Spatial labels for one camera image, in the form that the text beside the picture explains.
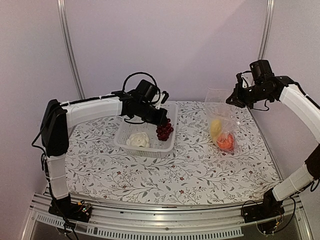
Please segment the dark red grape bunch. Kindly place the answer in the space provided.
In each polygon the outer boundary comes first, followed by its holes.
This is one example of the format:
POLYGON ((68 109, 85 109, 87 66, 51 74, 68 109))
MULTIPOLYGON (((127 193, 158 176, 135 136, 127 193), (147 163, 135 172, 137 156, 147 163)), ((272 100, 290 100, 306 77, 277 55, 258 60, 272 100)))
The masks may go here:
POLYGON ((156 128, 156 135, 158 140, 167 141, 170 137, 170 134, 174 131, 174 128, 171 124, 171 119, 168 118, 166 124, 160 125, 156 128))

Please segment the clear zip top bag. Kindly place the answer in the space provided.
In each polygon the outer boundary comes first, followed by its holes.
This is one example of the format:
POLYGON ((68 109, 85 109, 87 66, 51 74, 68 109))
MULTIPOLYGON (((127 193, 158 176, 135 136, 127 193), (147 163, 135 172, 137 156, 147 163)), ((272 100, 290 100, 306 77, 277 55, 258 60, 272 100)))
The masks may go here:
POLYGON ((236 120, 235 106, 226 104, 226 99, 231 95, 227 89, 209 88, 204 101, 205 114, 208 123, 208 132, 210 135, 210 124, 212 120, 220 119, 222 123, 222 134, 232 133, 234 137, 234 151, 225 151, 234 153, 237 147, 236 131, 240 128, 240 122, 236 120))

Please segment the yellow toy mango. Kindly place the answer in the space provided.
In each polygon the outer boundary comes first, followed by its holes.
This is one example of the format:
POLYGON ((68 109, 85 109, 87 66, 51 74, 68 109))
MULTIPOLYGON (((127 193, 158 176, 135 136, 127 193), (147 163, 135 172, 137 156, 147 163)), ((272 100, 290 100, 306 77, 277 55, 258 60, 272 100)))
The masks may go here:
POLYGON ((209 127, 210 137, 212 142, 217 145, 218 138, 222 134, 222 122, 220 119, 212 120, 209 127))

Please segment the white perforated plastic basket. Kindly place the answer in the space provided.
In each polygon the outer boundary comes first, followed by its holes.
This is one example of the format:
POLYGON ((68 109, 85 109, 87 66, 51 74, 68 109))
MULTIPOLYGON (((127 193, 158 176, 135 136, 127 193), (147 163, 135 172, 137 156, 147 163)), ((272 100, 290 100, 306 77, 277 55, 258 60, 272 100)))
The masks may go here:
POLYGON ((126 154, 149 157, 164 158, 171 153, 174 147, 177 123, 178 123, 178 104, 174 101, 166 102, 161 106, 167 110, 167 118, 170 119, 173 131, 170 133, 168 140, 161 141, 157 137, 157 126, 150 123, 129 124, 122 121, 114 137, 114 144, 121 148, 126 154), (127 145, 127 140, 132 134, 145 132, 149 138, 149 147, 136 147, 127 145))

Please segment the orange toy pumpkin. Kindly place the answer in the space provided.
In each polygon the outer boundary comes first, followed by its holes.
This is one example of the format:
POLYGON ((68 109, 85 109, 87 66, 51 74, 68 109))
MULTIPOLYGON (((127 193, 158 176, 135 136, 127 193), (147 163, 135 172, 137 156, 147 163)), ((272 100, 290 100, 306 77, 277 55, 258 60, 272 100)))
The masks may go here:
POLYGON ((222 133, 216 140, 217 146, 228 152, 233 152, 235 149, 235 140, 232 133, 222 133))

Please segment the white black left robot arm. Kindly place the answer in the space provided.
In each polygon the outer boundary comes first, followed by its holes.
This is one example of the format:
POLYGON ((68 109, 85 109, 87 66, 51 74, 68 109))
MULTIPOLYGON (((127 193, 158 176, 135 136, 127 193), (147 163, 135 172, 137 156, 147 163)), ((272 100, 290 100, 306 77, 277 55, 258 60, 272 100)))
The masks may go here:
POLYGON ((66 181, 65 159, 69 148, 69 129, 88 121, 126 116, 127 123, 133 117, 139 117, 143 123, 156 126, 167 123, 167 110, 162 108, 169 98, 166 91, 161 91, 153 78, 142 79, 135 89, 122 89, 108 95, 87 99, 48 102, 40 130, 31 145, 42 151, 42 165, 49 184, 50 194, 55 202, 55 209, 63 216, 74 213, 74 205, 66 200, 69 190, 66 181))

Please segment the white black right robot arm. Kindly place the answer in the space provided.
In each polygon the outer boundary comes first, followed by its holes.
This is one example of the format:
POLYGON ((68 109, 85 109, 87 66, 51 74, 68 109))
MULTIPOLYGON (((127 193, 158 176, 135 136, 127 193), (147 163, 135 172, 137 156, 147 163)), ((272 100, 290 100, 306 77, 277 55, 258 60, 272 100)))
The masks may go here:
POLYGON ((283 201, 320 178, 320 106, 288 76, 249 74, 236 74, 226 102, 250 111, 282 177, 271 194, 283 201))

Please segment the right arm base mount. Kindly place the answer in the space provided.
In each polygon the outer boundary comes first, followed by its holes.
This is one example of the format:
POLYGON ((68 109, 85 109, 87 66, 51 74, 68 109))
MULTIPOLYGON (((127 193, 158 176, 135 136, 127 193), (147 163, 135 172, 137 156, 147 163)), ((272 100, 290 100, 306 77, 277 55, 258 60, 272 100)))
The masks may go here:
POLYGON ((264 221, 257 225, 257 229, 264 235, 274 234, 284 220, 285 210, 283 201, 277 201, 270 189, 263 195, 262 203, 253 200, 246 201, 241 207, 241 216, 245 223, 264 221))

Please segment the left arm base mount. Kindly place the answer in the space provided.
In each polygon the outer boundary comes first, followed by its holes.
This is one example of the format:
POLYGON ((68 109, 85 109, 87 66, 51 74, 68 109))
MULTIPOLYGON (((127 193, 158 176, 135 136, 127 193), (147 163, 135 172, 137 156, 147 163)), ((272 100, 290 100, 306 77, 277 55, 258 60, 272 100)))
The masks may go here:
POLYGON ((62 199, 53 197, 48 212, 68 220, 88 223, 91 218, 92 204, 84 200, 72 203, 70 195, 62 199))

